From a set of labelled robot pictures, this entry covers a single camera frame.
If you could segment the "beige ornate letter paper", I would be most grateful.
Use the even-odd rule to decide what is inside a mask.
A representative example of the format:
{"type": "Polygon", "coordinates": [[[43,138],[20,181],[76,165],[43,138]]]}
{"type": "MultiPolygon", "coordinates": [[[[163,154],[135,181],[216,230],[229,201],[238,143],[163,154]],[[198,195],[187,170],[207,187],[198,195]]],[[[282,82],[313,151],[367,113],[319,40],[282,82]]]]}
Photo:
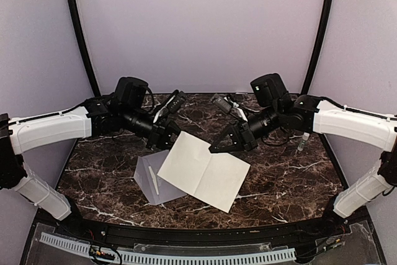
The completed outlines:
{"type": "Polygon", "coordinates": [[[156,195],[159,195],[159,188],[158,188],[158,182],[157,182],[156,174],[154,173],[154,171],[153,171],[151,166],[148,166],[148,169],[149,169],[150,176],[152,178],[152,182],[153,182],[154,189],[156,191],[156,195]]]}
{"type": "Polygon", "coordinates": [[[210,144],[182,131],[158,176],[188,195],[228,213],[251,165],[229,153],[211,153],[210,144]]]}

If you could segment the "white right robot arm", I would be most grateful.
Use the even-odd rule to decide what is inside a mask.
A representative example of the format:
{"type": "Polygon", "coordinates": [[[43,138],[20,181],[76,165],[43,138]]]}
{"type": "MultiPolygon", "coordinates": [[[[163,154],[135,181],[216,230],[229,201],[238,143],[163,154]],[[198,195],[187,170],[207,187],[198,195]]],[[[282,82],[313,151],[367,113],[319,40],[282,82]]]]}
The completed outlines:
{"type": "Polygon", "coordinates": [[[381,151],[362,177],[329,200],[316,224],[320,235],[332,235],[357,209],[396,189],[395,115],[356,109],[323,96],[302,94],[293,99],[277,73],[254,79],[251,87],[262,109],[227,125],[210,145],[211,153],[251,151],[277,128],[338,136],[381,151]]]}

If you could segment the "grey paper envelope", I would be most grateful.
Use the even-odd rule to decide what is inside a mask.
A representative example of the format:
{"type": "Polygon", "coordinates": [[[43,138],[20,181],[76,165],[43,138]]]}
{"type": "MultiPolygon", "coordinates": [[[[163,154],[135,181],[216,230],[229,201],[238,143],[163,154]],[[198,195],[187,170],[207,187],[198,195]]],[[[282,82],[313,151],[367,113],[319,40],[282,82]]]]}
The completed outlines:
{"type": "Polygon", "coordinates": [[[158,171],[168,154],[169,150],[163,150],[151,155],[138,157],[134,180],[150,205],[161,205],[187,195],[158,176],[158,171]]]}

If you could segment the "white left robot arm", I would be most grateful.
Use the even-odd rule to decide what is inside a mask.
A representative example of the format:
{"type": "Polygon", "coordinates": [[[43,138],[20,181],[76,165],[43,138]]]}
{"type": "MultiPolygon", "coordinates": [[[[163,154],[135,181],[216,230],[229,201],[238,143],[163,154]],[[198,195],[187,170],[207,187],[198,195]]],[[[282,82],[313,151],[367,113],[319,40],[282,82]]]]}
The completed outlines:
{"type": "Polygon", "coordinates": [[[37,148],[67,140],[103,137],[126,130],[146,141],[147,149],[169,150],[181,130],[169,115],[186,100],[174,90],[159,105],[149,84],[139,78],[122,77],[115,91],[86,99],[76,106],[30,117],[1,114],[1,188],[11,189],[46,211],[73,237],[87,233],[72,199],[56,191],[38,176],[23,155],[37,148]]]}

